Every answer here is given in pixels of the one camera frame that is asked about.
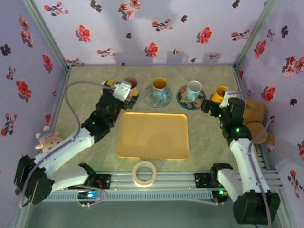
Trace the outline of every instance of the yellow tray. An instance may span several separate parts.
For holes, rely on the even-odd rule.
[[[122,114],[117,155],[145,159],[188,158],[187,117],[184,114],[168,113]]]

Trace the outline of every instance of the plush toy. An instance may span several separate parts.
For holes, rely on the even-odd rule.
[[[266,104],[255,100],[246,100],[245,109],[243,113],[243,124],[250,130],[251,136],[254,139],[263,130],[264,126],[262,122],[265,117],[265,112],[268,111]],[[275,144],[275,137],[272,132],[265,131],[262,136],[260,136],[255,144],[267,143],[268,145]]]
[[[63,139],[59,137],[59,134],[59,131],[54,132],[53,130],[50,130],[49,126],[45,126],[43,128],[43,133],[36,134],[39,144],[35,146],[35,149],[42,149],[43,153],[47,152],[49,149],[63,141]]]

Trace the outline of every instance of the blue saucer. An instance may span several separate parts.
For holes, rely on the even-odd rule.
[[[187,98],[186,95],[187,86],[180,88],[176,94],[177,102],[185,109],[188,110],[198,110],[204,99],[206,99],[206,94],[201,90],[198,98],[193,102]]]

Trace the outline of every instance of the tape roll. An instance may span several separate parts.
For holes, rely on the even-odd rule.
[[[138,177],[137,177],[137,170],[142,167],[142,166],[147,166],[149,167],[151,170],[152,170],[152,177],[147,180],[147,181],[142,181],[142,180],[139,180]],[[135,184],[138,186],[138,187],[142,187],[142,188],[147,188],[151,185],[153,185],[153,183],[155,182],[156,180],[156,168],[155,166],[149,162],[149,161],[140,161],[139,163],[137,163],[133,170],[132,170],[132,178],[133,178],[133,181],[135,182]]]

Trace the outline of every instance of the white cup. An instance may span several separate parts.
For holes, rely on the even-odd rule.
[[[201,89],[201,83],[198,81],[190,81],[187,85],[187,98],[191,101],[195,101],[195,99],[200,95]]]

